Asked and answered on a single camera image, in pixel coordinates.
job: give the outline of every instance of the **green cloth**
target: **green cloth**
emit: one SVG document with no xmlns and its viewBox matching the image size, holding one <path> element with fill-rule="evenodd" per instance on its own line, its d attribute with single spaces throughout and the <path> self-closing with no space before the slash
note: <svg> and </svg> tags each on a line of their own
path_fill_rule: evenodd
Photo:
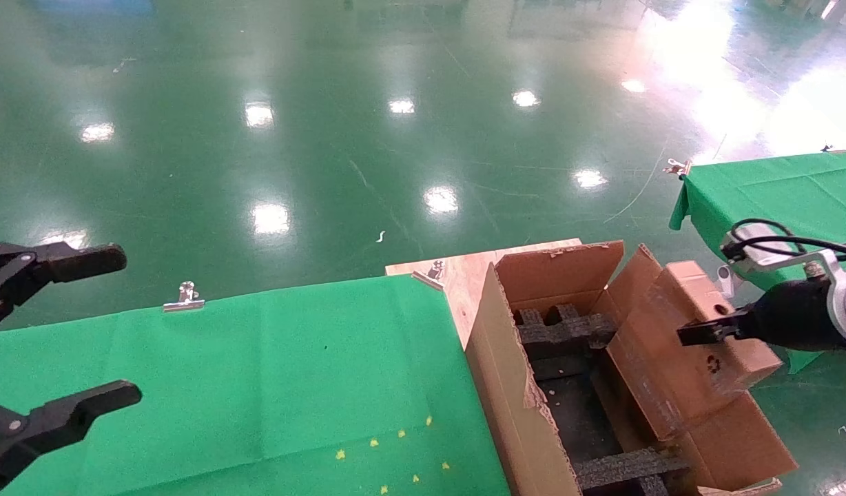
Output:
<svg viewBox="0 0 846 496">
<path fill-rule="evenodd" d="M 0 333 L 8 408 L 117 379 L 142 402 L 2 494 L 508 496 L 445 296 L 410 276 Z"/>
<path fill-rule="evenodd" d="M 846 152 L 693 167 L 684 178 L 671 229 L 680 229 L 686 216 L 724 260 L 720 242 L 745 217 L 776 220 L 798 236 L 846 242 Z M 763 290 L 804 277 L 802 266 L 745 276 Z M 791 373 L 818 355 L 789 350 Z"/>
</svg>

